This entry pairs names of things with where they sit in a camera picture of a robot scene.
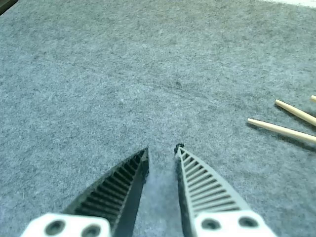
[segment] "chopstick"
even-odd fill
[[[268,123],[268,122],[262,122],[262,121],[255,120],[252,118],[248,118],[248,123],[253,124],[255,126],[258,126],[258,127],[265,128],[265,129],[270,130],[272,132],[277,132],[277,133],[280,133],[282,135],[298,138],[298,139],[301,139],[301,140],[304,140],[307,142],[312,142],[312,143],[316,144],[316,137],[308,135],[308,134],[303,133],[303,132],[298,132],[298,131],[295,131],[292,129],[277,126],[277,125],[274,125],[274,124]]]
[[[304,111],[301,111],[289,104],[284,103],[283,101],[276,100],[276,104],[285,110],[289,111],[291,114],[301,118],[302,120],[305,120],[306,122],[309,122],[310,124],[316,126],[316,118],[305,113]]]

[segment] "carpet fiber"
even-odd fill
[[[280,237],[315,236],[316,9],[256,0],[20,0],[0,17],[0,236],[149,147],[135,237],[181,237],[183,142]]]

